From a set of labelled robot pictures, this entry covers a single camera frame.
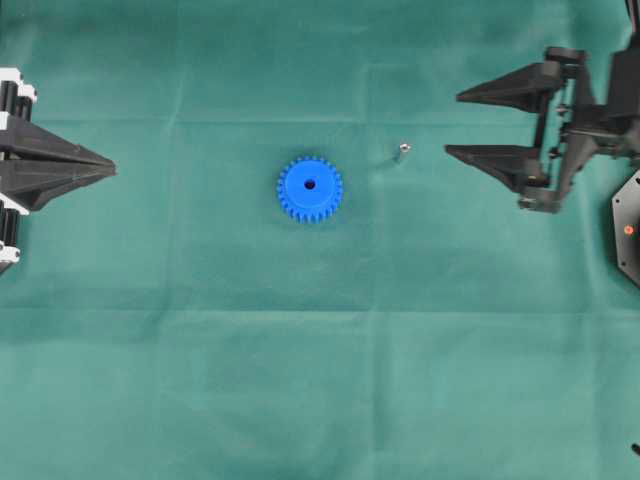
metal screw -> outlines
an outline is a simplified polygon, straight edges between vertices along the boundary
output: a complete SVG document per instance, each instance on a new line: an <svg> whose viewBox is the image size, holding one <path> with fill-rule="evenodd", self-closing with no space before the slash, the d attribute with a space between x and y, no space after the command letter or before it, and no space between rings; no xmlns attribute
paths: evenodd
<svg viewBox="0 0 640 480"><path fill-rule="evenodd" d="M403 143L398 147L398 153L396 153L395 161L401 162L402 157L407 155L411 151L411 145L408 143Z"/></svg>

plastic gear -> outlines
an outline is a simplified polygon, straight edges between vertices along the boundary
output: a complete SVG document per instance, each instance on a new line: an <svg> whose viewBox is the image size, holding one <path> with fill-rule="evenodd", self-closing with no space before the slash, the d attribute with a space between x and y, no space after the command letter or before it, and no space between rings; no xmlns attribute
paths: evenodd
<svg viewBox="0 0 640 480"><path fill-rule="evenodd" d="M342 202L342 176L324 158L300 157L280 174L278 199L284 211L300 223L328 219Z"/></svg>

green fabric surface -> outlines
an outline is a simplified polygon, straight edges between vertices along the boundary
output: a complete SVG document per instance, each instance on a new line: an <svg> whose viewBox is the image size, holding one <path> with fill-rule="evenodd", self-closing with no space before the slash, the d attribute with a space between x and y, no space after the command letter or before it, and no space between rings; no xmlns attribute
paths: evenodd
<svg viewBox="0 0 640 480"><path fill-rule="evenodd" d="M638 478L627 162L551 216L443 150L528 144L454 98L547 46L589 50L604 101L622 1L2 8L34 122L119 176L26 219L0 279L0 479ZM275 194L305 153L345 180L317 226Z"/></svg>

black robotic claw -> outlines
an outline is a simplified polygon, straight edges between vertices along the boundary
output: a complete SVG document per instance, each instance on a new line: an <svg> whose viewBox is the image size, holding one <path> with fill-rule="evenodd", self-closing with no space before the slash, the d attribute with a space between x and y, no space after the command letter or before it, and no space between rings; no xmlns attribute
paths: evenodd
<svg viewBox="0 0 640 480"><path fill-rule="evenodd" d="M0 68L0 274L18 263L21 215L116 174L111 160L31 123L35 89Z"/></svg>
<svg viewBox="0 0 640 480"><path fill-rule="evenodd" d="M497 178L520 195L522 208L556 213L571 190L573 177L595 154L631 159L640 153L640 41L613 56L609 96L598 105L591 88L587 54L552 47L544 62L534 63L492 82L460 93L460 102L517 108L538 115L532 147L512 145L447 145L446 151ZM554 96L573 83L573 98L557 113L563 118L558 145L542 161L549 106ZM552 164L560 158L558 177Z"/></svg>

green cloth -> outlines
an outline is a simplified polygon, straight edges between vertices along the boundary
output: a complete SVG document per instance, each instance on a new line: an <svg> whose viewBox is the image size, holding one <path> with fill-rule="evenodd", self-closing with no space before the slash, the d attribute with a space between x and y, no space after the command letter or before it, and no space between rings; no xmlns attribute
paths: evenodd
<svg viewBox="0 0 640 480"><path fill-rule="evenodd" d="M0 279L0 478L637 478L627 162L551 216L443 150L529 144L454 98L547 46L603 101L628 34L615 0L3 2L34 122L119 176L26 219ZM318 226L275 193L305 153L345 180Z"/></svg>

